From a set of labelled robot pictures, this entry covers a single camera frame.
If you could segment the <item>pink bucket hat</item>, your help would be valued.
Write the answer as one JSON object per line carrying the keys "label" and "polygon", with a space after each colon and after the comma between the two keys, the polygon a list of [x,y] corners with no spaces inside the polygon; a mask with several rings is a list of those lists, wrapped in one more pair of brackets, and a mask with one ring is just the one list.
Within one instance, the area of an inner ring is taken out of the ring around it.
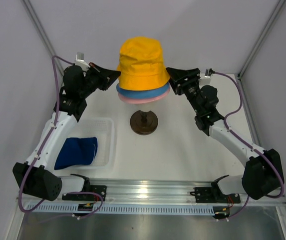
{"label": "pink bucket hat", "polygon": [[147,104],[147,103],[151,103],[151,102],[155,102],[158,101],[164,97],[166,97],[168,95],[168,93],[170,92],[170,88],[168,88],[163,94],[159,95],[159,96],[155,96],[155,97],[148,97],[148,98],[141,98],[141,99],[137,99],[137,98],[129,98],[126,96],[123,96],[122,94],[118,93],[118,97],[121,101],[127,103],[127,104],[135,104],[135,105],[139,105],[139,104]]}

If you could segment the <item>light blue bucket hat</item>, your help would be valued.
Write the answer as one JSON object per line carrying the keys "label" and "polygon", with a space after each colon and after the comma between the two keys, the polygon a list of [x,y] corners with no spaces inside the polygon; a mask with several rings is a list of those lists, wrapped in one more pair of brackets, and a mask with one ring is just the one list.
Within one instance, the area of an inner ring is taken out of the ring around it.
{"label": "light blue bucket hat", "polygon": [[162,87],[155,88],[152,90],[126,90],[116,85],[116,90],[118,93],[122,94],[125,97],[135,98],[135,99],[143,99],[143,98],[152,98],[163,94],[168,88],[170,88],[170,84],[166,83]]}

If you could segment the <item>yellow hat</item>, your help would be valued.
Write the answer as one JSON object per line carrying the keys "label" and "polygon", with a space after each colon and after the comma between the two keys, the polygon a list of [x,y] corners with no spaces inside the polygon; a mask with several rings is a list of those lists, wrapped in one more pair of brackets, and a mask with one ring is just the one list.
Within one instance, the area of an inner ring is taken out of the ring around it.
{"label": "yellow hat", "polygon": [[170,79],[163,60],[161,43],[154,38],[127,39],[119,50],[119,87],[130,91],[150,91]]}

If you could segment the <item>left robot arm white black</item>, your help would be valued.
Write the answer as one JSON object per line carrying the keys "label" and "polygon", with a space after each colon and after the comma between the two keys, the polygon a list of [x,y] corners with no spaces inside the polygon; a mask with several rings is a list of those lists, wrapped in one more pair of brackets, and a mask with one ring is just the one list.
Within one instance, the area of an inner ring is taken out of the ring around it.
{"label": "left robot arm white black", "polygon": [[91,188],[83,177],[56,176],[54,165],[65,140],[87,107],[86,98],[98,89],[107,90],[119,76],[119,71],[105,69],[92,62],[76,61],[64,70],[63,86],[40,142],[24,163],[17,162],[12,169],[19,186],[19,199],[26,194],[53,201],[69,192],[82,201],[90,197]]}

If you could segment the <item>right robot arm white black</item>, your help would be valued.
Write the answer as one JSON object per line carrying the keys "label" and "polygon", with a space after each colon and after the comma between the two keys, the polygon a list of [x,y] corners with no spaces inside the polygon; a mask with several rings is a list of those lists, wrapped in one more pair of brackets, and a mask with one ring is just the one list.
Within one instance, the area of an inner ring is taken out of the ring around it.
{"label": "right robot arm white black", "polygon": [[221,115],[217,110],[218,90],[211,85],[200,84],[198,68],[180,70],[167,67],[166,71],[174,94],[184,95],[195,111],[198,129],[222,144],[245,168],[242,175],[226,175],[213,181],[211,198],[222,202],[231,194],[246,194],[254,200],[282,197],[285,180],[280,154],[275,149],[266,150],[246,140],[227,122],[228,117],[239,112],[241,107],[226,116]]}

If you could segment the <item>clear plastic bin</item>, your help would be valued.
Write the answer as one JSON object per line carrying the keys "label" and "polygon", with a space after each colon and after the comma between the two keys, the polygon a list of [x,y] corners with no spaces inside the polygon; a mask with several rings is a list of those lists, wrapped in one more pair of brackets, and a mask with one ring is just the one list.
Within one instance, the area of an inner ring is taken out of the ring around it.
{"label": "clear plastic bin", "polygon": [[92,138],[98,140],[96,157],[90,165],[72,166],[76,170],[106,169],[113,164],[115,152],[115,124],[109,117],[81,119],[71,130],[69,138]]}

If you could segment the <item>brown round wooden stand base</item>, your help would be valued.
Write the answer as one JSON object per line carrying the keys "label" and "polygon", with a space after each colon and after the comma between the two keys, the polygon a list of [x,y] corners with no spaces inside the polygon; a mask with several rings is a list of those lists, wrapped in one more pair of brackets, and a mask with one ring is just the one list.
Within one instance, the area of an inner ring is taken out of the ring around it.
{"label": "brown round wooden stand base", "polygon": [[131,129],[138,135],[152,134],[158,126],[158,118],[152,111],[136,111],[130,118]]}

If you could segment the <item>dark blue hat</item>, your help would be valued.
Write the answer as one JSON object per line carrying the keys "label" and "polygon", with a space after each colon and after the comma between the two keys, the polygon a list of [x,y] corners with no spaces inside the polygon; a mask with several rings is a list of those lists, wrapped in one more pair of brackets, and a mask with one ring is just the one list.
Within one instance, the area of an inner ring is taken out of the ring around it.
{"label": "dark blue hat", "polygon": [[96,137],[69,137],[65,140],[56,159],[54,169],[62,170],[72,166],[88,166],[92,164],[98,151]]}

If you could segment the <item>right side aluminium rail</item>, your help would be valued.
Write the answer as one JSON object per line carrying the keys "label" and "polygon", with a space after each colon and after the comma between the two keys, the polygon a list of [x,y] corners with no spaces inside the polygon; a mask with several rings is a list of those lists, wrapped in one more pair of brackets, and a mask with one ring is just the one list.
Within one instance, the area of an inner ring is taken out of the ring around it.
{"label": "right side aluminium rail", "polygon": [[260,133],[259,133],[258,128],[257,128],[257,124],[255,122],[253,112],[252,112],[251,107],[250,107],[249,100],[248,100],[246,93],[245,93],[243,81],[241,80],[241,78],[239,77],[238,74],[236,75],[236,82],[237,82],[237,84],[240,88],[240,92],[242,94],[244,111],[245,111],[247,123],[249,126],[249,131],[250,131],[253,142],[257,145],[262,146],[262,147],[266,147],[266,150],[272,149],[273,147],[270,147],[270,146],[268,146],[262,142]]}

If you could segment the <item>aluminium rail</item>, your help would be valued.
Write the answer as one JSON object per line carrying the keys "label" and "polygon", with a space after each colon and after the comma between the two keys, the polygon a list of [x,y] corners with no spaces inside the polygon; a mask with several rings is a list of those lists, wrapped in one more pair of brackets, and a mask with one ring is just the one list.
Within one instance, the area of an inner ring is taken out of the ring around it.
{"label": "aluminium rail", "polygon": [[250,131],[253,142],[257,145],[262,146],[262,147],[266,147],[266,150],[272,149],[273,147],[270,147],[270,146],[268,146],[262,142],[260,133],[259,133],[258,128],[257,128],[257,124],[255,122],[253,112],[252,112],[251,107],[250,107],[249,100],[248,100],[246,93],[245,93],[243,81],[241,80],[241,78],[239,77],[238,74],[236,75],[236,82],[237,82],[237,84],[240,88],[240,92],[242,94],[244,111],[245,111],[247,123],[249,126],[249,131]]}
{"label": "aluminium rail", "polygon": [[[174,181],[174,180],[127,180],[127,179],[90,179],[91,186],[106,186],[106,205],[170,205],[170,206],[205,206],[223,205],[222,203],[197,203],[194,195],[190,195],[194,188],[210,187],[208,181]],[[23,207],[32,209],[41,200],[24,195]],[[46,204],[58,205],[60,203],[85,203],[85,201],[63,200],[60,195],[54,201],[44,200],[39,206]],[[252,206],[286,206],[286,198],[272,199],[263,197],[260,200],[251,199],[248,205]]]}

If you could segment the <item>left aluminium frame post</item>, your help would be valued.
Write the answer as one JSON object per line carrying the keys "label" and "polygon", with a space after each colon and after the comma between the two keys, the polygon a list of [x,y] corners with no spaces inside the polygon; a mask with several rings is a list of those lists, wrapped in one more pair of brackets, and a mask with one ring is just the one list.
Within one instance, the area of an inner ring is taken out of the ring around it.
{"label": "left aluminium frame post", "polygon": [[54,50],[54,47],[43,27],[43,24],[40,21],[40,18],[38,17],[38,14],[36,13],[36,10],[34,9],[32,3],[30,0],[21,0],[20,1],[22,6],[24,7],[34,29],[36,30],[42,44],[44,45],[47,53],[50,57],[53,55],[56,55],[56,52]]}

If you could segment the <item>aluminium frame post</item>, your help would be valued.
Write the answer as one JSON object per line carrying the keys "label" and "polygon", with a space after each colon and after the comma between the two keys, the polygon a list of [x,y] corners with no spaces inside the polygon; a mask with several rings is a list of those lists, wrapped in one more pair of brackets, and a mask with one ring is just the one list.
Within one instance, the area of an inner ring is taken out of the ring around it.
{"label": "aluminium frame post", "polygon": [[56,52],[54,50],[54,47],[43,27],[43,24],[40,21],[40,18],[38,17],[38,14],[36,13],[36,10],[34,9],[32,3],[30,0],[21,0],[20,1],[22,6],[24,7],[34,29],[36,30],[42,44],[44,45],[47,53],[50,57],[53,55],[56,55]]}
{"label": "aluminium frame post", "polygon": [[273,8],[270,16],[268,17],[266,23],[264,24],[262,30],[260,31],[257,39],[254,42],[249,54],[247,55],[240,71],[238,72],[238,78],[242,79],[246,71],[258,55],[260,49],[262,48],[264,42],[267,40],[269,34],[271,33],[273,27],[275,26],[277,20],[281,16],[283,10],[286,7],[286,0],[278,0],[276,6]]}

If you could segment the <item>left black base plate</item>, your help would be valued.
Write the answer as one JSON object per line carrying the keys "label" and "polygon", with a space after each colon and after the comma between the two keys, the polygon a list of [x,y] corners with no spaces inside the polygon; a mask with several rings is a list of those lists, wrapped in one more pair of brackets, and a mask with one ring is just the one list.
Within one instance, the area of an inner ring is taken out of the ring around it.
{"label": "left black base plate", "polygon": [[107,195],[106,185],[91,185],[90,187],[84,187],[79,193],[71,194],[65,193],[62,196],[64,201],[105,201]]}

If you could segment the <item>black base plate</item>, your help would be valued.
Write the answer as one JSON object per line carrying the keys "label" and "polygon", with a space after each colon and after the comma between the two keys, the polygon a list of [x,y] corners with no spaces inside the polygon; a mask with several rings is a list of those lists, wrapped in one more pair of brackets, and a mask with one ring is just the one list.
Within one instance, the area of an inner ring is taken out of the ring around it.
{"label": "black base plate", "polygon": [[217,187],[195,187],[190,192],[191,196],[195,197],[196,203],[211,203],[211,204],[240,204],[241,199],[239,195],[223,194]]}
{"label": "black base plate", "polygon": [[91,185],[90,187],[84,187],[79,193],[71,194],[65,193],[62,196],[64,201],[105,201],[107,195],[106,185]]}

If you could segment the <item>aluminium front rail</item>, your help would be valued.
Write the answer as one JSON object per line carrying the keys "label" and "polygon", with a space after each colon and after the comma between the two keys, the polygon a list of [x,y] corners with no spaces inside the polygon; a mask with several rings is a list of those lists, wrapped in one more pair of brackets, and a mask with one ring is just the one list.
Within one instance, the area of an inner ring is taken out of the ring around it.
{"label": "aluminium front rail", "polygon": [[[91,186],[106,186],[106,205],[170,205],[170,206],[205,206],[223,205],[222,203],[197,203],[194,195],[190,195],[194,188],[210,187],[208,181],[174,181],[174,180],[127,180],[127,179],[90,179]],[[24,195],[23,207],[32,209],[41,200]],[[60,195],[54,201],[44,200],[39,206],[46,204],[58,205],[60,203],[85,203],[85,201],[63,200]],[[248,205],[252,206],[286,206],[286,198],[272,199],[263,197],[260,200],[251,199]]]}

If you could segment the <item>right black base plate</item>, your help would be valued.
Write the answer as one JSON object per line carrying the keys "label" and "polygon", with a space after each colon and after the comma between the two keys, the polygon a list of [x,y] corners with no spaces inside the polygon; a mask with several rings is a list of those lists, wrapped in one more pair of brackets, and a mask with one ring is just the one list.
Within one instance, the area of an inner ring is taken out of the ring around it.
{"label": "right black base plate", "polygon": [[191,196],[195,197],[196,203],[211,203],[211,204],[240,204],[241,199],[239,195],[223,194],[217,187],[195,187],[190,192]]}

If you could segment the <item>right aluminium frame post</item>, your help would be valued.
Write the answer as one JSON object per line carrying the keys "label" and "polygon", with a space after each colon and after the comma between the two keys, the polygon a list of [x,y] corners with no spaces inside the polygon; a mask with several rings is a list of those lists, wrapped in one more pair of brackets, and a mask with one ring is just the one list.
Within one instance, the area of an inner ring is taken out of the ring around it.
{"label": "right aluminium frame post", "polygon": [[286,7],[286,0],[278,0],[276,6],[273,8],[270,16],[268,17],[266,23],[264,24],[262,30],[260,31],[257,39],[254,42],[249,54],[247,55],[240,71],[238,72],[238,78],[242,79],[246,71],[258,55],[260,49],[262,48],[264,42],[267,40],[269,34],[271,33],[273,27],[275,26],[277,20],[281,16],[283,10]]}

